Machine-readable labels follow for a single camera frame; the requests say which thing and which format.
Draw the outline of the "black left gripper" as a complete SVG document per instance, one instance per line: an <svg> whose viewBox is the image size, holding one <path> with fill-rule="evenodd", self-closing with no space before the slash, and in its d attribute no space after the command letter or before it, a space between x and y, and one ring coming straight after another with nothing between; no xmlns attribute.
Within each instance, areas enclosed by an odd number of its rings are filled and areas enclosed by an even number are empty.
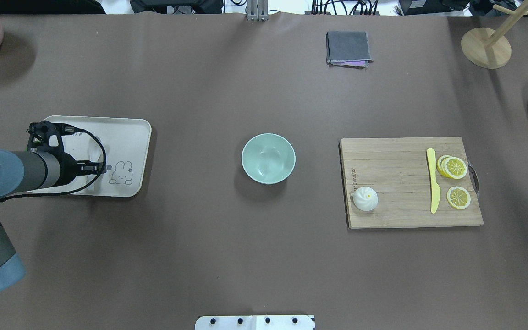
<svg viewBox="0 0 528 330"><path fill-rule="evenodd" d="M80 161L79 163L68 153L59 158L59 186L70 184L77 176L102 175L105 173L105 162Z"/></svg>

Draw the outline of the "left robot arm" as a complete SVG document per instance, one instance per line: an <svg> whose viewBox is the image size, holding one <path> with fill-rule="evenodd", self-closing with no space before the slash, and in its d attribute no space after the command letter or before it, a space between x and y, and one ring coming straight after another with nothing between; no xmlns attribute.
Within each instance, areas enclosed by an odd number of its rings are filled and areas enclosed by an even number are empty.
<svg viewBox="0 0 528 330"><path fill-rule="evenodd" d="M9 152L0 150L0 203L21 197L36 197L37 190L65 186L77 176L99 178L107 171L106 152L101 162L76 161L60 152ZM0 291L17 283L25 268L0 221Z"/></svg>

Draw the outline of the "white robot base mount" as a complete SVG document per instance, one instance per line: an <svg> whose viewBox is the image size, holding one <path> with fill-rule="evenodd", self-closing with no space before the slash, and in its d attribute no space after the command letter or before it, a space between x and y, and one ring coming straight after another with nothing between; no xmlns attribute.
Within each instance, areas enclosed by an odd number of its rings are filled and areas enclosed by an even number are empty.
<svg viewBox="0 0 528 330"><path fill-rule="evenodd" d="M229 315L202 316L195 330L314 330L314 316L298 314L281 315Z"/></svg>

